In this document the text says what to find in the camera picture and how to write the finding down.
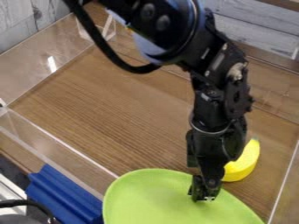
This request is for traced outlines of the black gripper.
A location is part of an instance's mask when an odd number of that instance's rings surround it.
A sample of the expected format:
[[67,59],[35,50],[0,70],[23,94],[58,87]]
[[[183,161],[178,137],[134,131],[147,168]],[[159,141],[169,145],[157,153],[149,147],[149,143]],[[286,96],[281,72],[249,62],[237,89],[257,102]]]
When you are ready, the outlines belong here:
[[191,176],[189,195],[194,202],[214,201],[221,194],[225,166],[237,161],[243,152],[247,136],[245,117],[233,120],[221,129],[191,121],[186,134],[187,166],[199,167],[202,175]]

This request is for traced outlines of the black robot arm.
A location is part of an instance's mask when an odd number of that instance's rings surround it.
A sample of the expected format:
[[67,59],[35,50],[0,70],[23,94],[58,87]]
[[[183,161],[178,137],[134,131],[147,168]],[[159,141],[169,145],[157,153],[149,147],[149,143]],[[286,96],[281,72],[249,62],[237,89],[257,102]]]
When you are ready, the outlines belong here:
[[98,0],[134,31],[142,54],[158,66],[177,65],[191,76],[194,106],[187,132],[187,165],[194,201],[215,200],[225,166],[238,160],[253,108],[249,61],[217,28],[201,0]]

